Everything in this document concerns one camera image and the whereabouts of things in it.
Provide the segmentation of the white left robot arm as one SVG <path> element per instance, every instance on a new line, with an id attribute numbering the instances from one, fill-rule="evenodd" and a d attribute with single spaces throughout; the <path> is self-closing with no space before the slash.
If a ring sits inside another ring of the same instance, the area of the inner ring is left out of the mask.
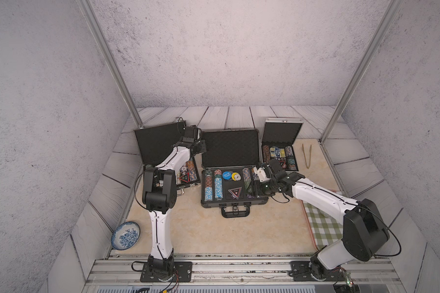
<path id="1" fill-rule="evenodd" d="M 148 271 L 159 279 L 174 274 L 170 236 L 171 211 L 177 200 L 177 175 L 196 154 L 205 151 L 202 130 L 184 122 L 142 130 L 140 151 L 145 161 L 142 199 L 150 215 L 152 249 Z"/>

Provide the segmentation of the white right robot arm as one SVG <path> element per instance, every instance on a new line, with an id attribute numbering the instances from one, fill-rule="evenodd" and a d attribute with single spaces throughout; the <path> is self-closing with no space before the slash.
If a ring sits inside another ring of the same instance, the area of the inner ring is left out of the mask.
<path id="1" fill-rule="evenodd" d="M 286 194 L 324 212 L 343 228 L 342 239 L 327 245 L 310 259 L 310 274 L 317 281 L 349 261 L 368 261 L 390 238 L 389 229 L 371 200 L 358 201 L 315 184 L 298 172 L 287 173 L 273 159 L 253 168 L 262 194 Z"/>

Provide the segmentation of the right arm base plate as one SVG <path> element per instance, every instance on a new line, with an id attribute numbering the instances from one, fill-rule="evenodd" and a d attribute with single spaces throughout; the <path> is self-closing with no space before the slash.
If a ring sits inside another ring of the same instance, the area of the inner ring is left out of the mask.
<path id="1" fill-rule="evenodd" d="M 290 262 L 290 270 L 287 274 L 295 282 L 344 282 L 346 280 L 345 273 L 340 267 L 328 270 L 310 261 Z"/>

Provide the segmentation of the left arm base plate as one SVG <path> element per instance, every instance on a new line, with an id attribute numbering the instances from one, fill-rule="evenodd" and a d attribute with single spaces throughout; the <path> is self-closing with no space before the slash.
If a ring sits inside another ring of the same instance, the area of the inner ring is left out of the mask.
<path id="1" fill-rule="evenodd" d="M 189 283 L 192 278 L 193 263 L 178 261 L 153 260 L 144 263 L 140 282 L 175 282 Z"/>

